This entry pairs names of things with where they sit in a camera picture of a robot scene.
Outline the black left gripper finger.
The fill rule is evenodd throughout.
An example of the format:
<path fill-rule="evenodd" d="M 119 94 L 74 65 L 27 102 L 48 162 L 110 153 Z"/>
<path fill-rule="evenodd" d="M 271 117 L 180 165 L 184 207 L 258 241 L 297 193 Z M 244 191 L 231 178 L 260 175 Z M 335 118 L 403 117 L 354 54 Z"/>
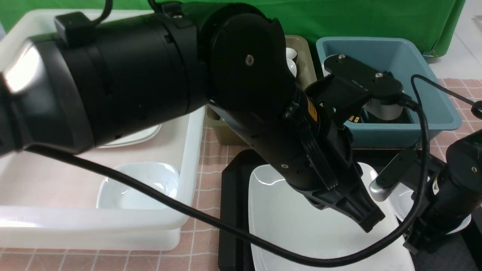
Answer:
<path fill-rule="evenodd" d="M 385 218 L 363 184 L 342 185 L 339 192 L 339 212 L 355 221 L 366 233 Z"/>

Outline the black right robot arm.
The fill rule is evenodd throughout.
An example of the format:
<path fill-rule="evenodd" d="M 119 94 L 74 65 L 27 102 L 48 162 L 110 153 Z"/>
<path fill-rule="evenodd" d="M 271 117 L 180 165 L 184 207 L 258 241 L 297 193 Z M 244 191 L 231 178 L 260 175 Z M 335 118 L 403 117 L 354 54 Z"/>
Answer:
<path fill-rule="evenodd" d="M 446 164 L 428 181 L 422 206 L 403 244 L 412 254 L 435 252 L 481 205 L 481 152 L 481 130 L 448 147 Z"/>

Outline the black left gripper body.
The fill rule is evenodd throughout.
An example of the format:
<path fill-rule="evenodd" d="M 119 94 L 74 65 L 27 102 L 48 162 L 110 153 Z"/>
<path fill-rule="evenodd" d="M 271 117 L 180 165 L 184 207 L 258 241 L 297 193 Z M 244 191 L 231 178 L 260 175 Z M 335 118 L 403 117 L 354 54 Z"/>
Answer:
<path fill-rule="evenodd" d="M 315 207 L 363 207 L 364 185 L 347 131 L 300 90 L 281 107 L 228 99 L 213 105 L 227 125 Z"/>

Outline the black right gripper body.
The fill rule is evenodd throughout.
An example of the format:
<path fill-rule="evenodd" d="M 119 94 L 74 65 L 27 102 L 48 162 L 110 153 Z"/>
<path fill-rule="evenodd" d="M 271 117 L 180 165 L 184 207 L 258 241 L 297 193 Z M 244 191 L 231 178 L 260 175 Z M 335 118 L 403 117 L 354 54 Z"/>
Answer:
<path fill-rule="evenodd" d="M 457 196 L 432 196 L 413 222 L 403 247 L 412 254 L 434 253 L 448 240 L 449 232 L 471 214 L 471 201 Z"/>

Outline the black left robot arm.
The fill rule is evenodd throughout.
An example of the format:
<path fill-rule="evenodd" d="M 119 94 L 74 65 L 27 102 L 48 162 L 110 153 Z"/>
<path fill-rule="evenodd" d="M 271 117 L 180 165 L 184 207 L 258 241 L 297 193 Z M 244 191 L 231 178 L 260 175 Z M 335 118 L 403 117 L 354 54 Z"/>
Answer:
<path fill-rule="evenodd" d="M 276 19 L 245 4 L 186 14 L 179 2 L 103 23 L 55 17 L 56 32 L 28 38 L 1 72 L 1 156 L 29 151 L 128 184 L 230 233 L 239 230 L 78 158 L 95 147 L 211 104 L 228 126 L 316 208 L 369 232 L 384 219 L 339 130 L 299 88 Z"/>

